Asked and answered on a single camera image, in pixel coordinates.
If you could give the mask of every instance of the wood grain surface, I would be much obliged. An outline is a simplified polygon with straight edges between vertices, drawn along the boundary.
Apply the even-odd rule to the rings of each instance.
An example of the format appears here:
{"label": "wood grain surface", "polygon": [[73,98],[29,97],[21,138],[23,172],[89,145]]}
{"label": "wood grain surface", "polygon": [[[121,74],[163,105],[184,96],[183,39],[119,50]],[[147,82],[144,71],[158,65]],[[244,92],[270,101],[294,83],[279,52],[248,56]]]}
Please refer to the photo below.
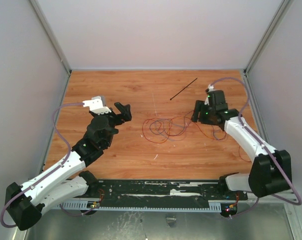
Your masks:
{"label": "wood grain surface", "polygon": [[[142,125],[146,119],[184,116],[195,107],[196,100],[205,100],[208,84],[222,77],[241,79],[235,70],[188,70],[188,71],[73,71],[63,103],[79,103],[95,96],[105,96],[108,107],[115,102],[130,104],[132,121],[118,126],[111,147],[87,170],[99,179],[217,179],[221,175],[241,172],[251,168],[248,156],[232,138],[212,139],[212,127],[191,123],[185,134],[167,140],[163,144],[147,141]],[[172,101],[192,80],[198,78]],[[246,102],[244,88],[227,80],[215,85],[225,93],[229,108],[240,108]],[[61,110],[57,128],[73,146],[82,138],[92,116],[88,108],[70,106]],[[250,107],[244,117],[256,129]],[[183,125],[183,118],[176,119]],[[172,133],[179,132],[178,126]],[[217,136],[223,136],[218,127]],[[154,136],[146,128],[145,135],[152,141],[161,142],[162,136]],[[59,161],[67,152],[65,143],[55,134],[45,168]]]}

